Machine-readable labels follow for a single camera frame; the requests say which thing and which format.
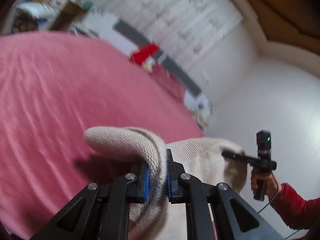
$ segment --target hand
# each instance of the hand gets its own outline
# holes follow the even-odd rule
[[[281,191],[281,184],[277,181],[276,177],[273,177],[271,172],[264,174],[257,174],[252,170],[251,172],[251,190],[258,188],[258,180],[265,180],[267,182],[266,195],[271,200],[277,193]]]

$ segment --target sweater sleeve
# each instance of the sweater sleeve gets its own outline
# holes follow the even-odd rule
[[[320,214],[320,198],[304,200],[288,183],[282,184],[271,206],[292,229],[310,229]]]

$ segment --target bed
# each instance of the bed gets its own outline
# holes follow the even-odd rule
[[[166,143],[203,134],[183,103],[102,40],[34,32],[0,38],[0,220],[29,239],[89,182],[127,163],[90,150],[93,126],[142,127]]]

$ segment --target red object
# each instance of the red object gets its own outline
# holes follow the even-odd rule
[[[155,43],[152,43],[152,44],[148,44],[145,47],[139,48],[139,50],[140,50],[139,52],[133,53],[130,56],[130,60],[139,65],[142,65],[142,63],[145,62],[145,60],[149,56],[155,54],[159,50],[159,47]]]
[[[320,214],[320,198],[304,200],[288,183],[282,184],[271,206],[292,229],[310,229]]]

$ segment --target ceiling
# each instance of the ceiling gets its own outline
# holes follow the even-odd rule
[[[269,41],[320,55],[320,0],[248,0]]]

